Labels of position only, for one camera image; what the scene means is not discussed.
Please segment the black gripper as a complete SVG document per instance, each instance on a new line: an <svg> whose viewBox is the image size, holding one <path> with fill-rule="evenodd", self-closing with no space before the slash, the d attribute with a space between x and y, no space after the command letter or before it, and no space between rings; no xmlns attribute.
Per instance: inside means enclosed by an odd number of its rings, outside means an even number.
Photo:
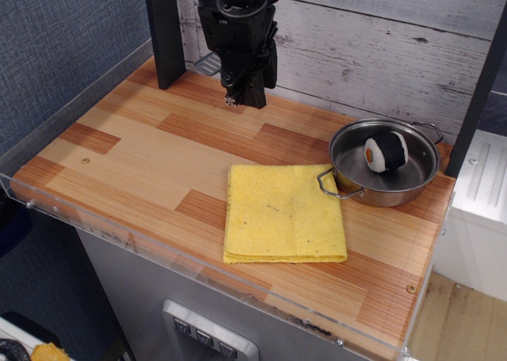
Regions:
<svg viewBox="0 0 507 361"><path fill-rule="evenodd" d="M221 60L228 106L266 106L264 85L276 84L277 1L198 0L206 44Z"/></svg>

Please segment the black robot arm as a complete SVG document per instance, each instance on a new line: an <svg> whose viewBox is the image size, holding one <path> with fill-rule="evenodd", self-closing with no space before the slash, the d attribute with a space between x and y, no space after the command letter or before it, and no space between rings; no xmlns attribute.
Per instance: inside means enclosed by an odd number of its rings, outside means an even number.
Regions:
<svg viewBox="0 0 507 361"><path fill-rule="evenodd" d="M210 54L201 72L220 73L230 106L266 106L265 89L277 82L274 21L279 0L199 0L198 14Z"/></svg>

